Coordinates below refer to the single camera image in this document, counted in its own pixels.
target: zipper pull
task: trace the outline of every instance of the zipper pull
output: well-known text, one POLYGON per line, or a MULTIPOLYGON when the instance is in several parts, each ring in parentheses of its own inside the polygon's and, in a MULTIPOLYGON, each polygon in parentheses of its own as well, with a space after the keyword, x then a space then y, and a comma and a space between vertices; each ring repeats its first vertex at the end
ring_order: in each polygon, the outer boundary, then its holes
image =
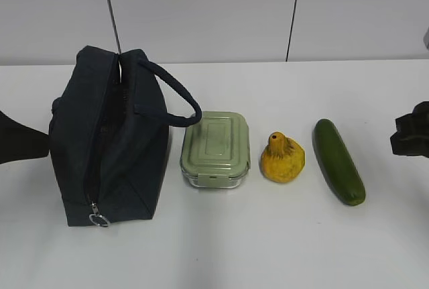
POLYGON ((91 209, 93 210, 93 214, 89 215, 89 221, 91 221, 97 227, 109 227, 110 221, 103 215, 100 214, 99 208, 97 204, 94 202, 91 203, 91 209))

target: zipper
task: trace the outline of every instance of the zipper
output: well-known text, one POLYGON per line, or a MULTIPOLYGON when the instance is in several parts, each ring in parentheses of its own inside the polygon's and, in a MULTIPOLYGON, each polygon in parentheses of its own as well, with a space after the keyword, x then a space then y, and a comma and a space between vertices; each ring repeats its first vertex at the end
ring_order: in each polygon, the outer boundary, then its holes
POLYGON ((101 186, 101 160, 125 118, 121 100, 122 91, 118 81, 119 78, 116 78, 113 84, 107 87, 108 91, 101 107, 101 119, 99 119, 95 129, 97 135, 91 148, 90 162, 84 179, 85 199, 93 212, 89 215, 89 220, 98 227, 108 227, 110 225, 108 218, 102 215, 98 208, 101 186))

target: green lid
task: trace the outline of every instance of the green lid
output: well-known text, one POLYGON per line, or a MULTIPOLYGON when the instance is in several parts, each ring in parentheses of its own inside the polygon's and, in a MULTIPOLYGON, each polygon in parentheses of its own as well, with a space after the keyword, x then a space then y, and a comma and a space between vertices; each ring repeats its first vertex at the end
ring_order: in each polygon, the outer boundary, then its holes
POLYGON ((204 111, 200 123, 186 129, 180 163, 187 177, 198 179, 198 186, 236 186, 228 181, 242 178, 250 167, 249 127, 244 117, 204 111))

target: bag handle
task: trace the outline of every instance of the bag handle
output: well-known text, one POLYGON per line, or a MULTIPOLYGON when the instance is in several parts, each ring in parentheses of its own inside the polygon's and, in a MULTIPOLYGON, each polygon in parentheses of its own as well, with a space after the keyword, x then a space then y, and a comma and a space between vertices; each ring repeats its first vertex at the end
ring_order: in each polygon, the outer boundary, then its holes
POLYGON ((185 99, 195 110, 195 116, 185 118, 182 116, 175 116, 167 112, 160 111, 159 109, 147 107, 143 105, 134 105, 134 111, 140 115, 147 115, 149 117, 155 117, 160 121, 167 123, 174 127, 189 127, 198 123, 201 120, 202 113, 199 104, 195 101, 189 91, 186 90, 180 82, 178 82, 170 73, 168 73, 161 66, 156 63, 150 62, 149 60, 139 60, 138 64, 150 72, 154 73, 166 84, 173 88, 183 99, 185 99))

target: green cucumber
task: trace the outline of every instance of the green cucumber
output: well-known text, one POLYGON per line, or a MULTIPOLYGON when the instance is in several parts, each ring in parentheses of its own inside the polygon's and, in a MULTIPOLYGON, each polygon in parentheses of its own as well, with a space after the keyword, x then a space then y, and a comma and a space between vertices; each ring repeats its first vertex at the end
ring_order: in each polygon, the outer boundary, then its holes
POLYGON ((361 204, 366 197, 365 187, 347 148, 328 119, 321 119, 314 128, 314 152, 326 182, 345 204, 361 204))

